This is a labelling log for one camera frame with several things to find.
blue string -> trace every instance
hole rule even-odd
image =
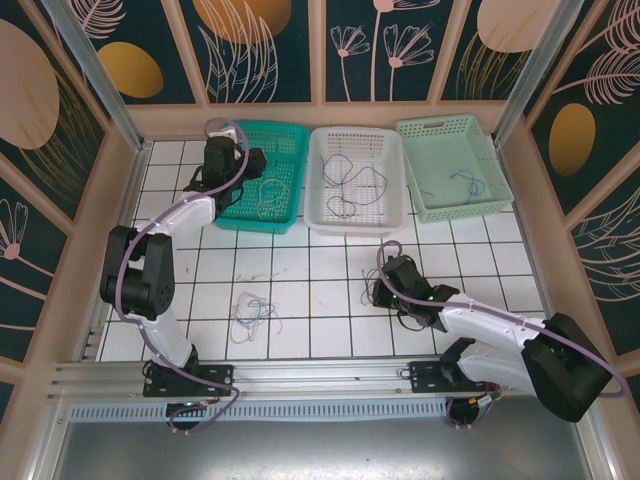
[[[469,185],[469,198],[467,198],[467,201],[464,202],[465,205],[469,203],[472,197],[482,195],[485,191],[486,186],[484,182],[482,180],[478,180],[469,170],[460,170],[459,172],[451,175],[451,179],[453,179],[454,177],[462,177],[471,181],[471,184]]]

white tile floor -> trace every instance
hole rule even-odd
[[[156,142],[136,220],[161,213],[202,163],[204,142]],[[445,283],[478,301],[544,316],[515,214],[410,226],[391,238],[405,245],[432,284]],[[285,235],[208,225],[179,246],[173,309],[203,360],[351,358],[443,353],[457,338],[412,332],[363,296],[362,272],[375,267],[379,239],[324,237],[301,217]],[[232,309],[242,293],[269,299],[278,319],[251,342],[230,341]],[[414,320],[405,324],[416,328]],[[111,314],[100,361],[148,358],[139,333]],[[235,340],[246,331],[233,327]]]

orange circle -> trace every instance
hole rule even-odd
[[[262,41],[260,19],[275,37],[291,18],[291,0],[193,0],[193,6],[213,33],[232,43]]]

beige circle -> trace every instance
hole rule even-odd
[[[478,36],[496,52],[531,50],[560,0],[483,0],[478,10]]]
[[[551,166],[563,177],[582,168],[596,138],[596,122],[591,111],[579,103],[562,107],[549,134]]]
[[[140,47],[113,42],[98,50],[98,56],[119,92],[134,98],[157,95],[164,86],[156,61]]]
[[[256,22],[260,18],[264,20],[273,37],[284,30],[291,18],[291,0],[193,0],[193,6],[213,33],[234,43],[247,43],[245,39],[252,27],[247,7],[253,13]],[[251,37],[251,43],[257,43],[261,38],[262,36],[255,32]]]
[[[47,55],[26,33],[0,20],[0,138],[43,146],[56,129],[60,97]]]

teal basket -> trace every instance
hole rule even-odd
[[[260,178],[244,182],[242,198],[224,211],[216,225],[227,230],[286,233],[298,216],[309,130],[283,123],[237,123],[247,134],[249,148],[262,148],[267,168]],[[270,179],[280,180],[287,188],[279,182],[267,182],[261,189]],[[233,199],[239,196],[236,191]]]
[[[396,123],[396,130],[402,136],[407,181],[420,222],[490,215],[513,202],[475,116],[403,120]]]

